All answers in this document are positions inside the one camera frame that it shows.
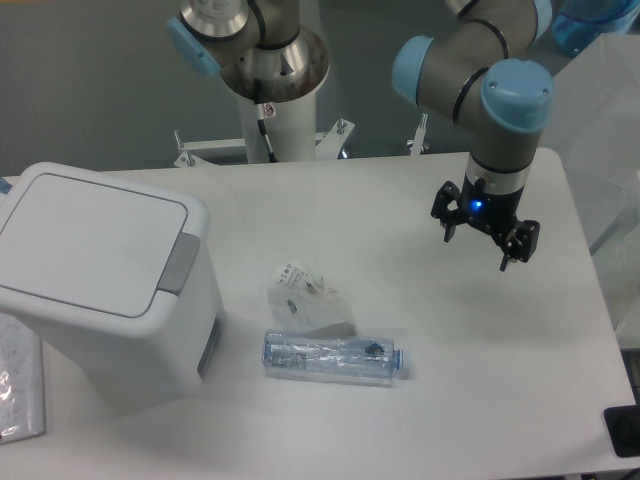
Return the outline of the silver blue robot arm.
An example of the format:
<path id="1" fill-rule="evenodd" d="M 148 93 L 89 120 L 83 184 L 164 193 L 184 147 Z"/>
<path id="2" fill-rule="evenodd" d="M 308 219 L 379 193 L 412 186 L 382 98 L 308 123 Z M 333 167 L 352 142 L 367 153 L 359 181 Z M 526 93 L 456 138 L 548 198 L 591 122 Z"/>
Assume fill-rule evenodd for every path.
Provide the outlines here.
<path id="1" fill-rule="evenodd" d="M 524 186 L 548 123 L 554 80 L 522 59 L 547 30 L 549 1 L 460 1 L 449 36 L 416 36 L 399 50 L 391 70 L 394 90 L 429 114 L 446 117 L 473 137 L 462 185 L 447 181 L 431 215 L 451 240 L 467 224 L 502 252 L 500 267 L 526 263 L 540 225 L 517 217 Z"/>

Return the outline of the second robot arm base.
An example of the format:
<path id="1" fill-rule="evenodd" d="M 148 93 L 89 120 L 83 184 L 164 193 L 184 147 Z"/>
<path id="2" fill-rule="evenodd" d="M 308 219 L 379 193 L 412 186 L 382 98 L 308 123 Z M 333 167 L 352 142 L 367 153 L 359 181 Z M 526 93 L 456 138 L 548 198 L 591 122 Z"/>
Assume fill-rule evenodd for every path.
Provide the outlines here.
<path id="1" fill-rule="evenodd" d="M 183 1 L 166 28 L 193 71 L 255 104 L 298 100 L 328 76 L 327 47 L 301 24 L 298 1 Z"/>

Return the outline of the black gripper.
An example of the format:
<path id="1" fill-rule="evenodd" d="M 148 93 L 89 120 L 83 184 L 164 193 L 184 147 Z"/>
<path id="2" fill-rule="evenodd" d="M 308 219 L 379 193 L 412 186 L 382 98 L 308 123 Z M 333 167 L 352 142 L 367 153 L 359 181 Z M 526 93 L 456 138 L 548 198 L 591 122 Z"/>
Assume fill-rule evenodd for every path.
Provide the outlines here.
<path id="1" fill-rule="evenodd" d="M 472 182 L 465 177 L 462 189 L 446 181 L 435 196 L 431 216 L 443 227 L 446 243 L 458 225 L 490 236 L 503 252 L 499 269 L 504 272 L 511 263 L 527 263 L 537 248 L 540 223 L 517 217 L 523 191 L 520 186 L 509 193 L 491 193 L 489 182 L 480 178 Z"/>

